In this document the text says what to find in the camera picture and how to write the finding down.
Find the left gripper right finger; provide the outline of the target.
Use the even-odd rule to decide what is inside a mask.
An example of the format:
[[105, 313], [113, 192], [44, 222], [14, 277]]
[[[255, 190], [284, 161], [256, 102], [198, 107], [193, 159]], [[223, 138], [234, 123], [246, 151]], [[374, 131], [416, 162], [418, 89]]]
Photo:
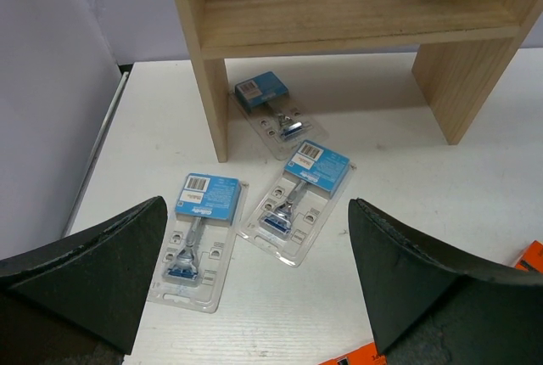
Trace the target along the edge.
[[469, 254], [349, 202], [350, 243], [389, 364], [540, 364], [542, 276]]

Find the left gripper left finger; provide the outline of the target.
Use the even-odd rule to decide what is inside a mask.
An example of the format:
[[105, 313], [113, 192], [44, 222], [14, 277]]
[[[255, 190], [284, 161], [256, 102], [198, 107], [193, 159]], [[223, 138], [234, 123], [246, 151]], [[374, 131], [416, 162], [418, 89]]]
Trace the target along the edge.
[[132, 353], [165, 235], [147, 199], [1, 261], [3, 364], [121, 364]]

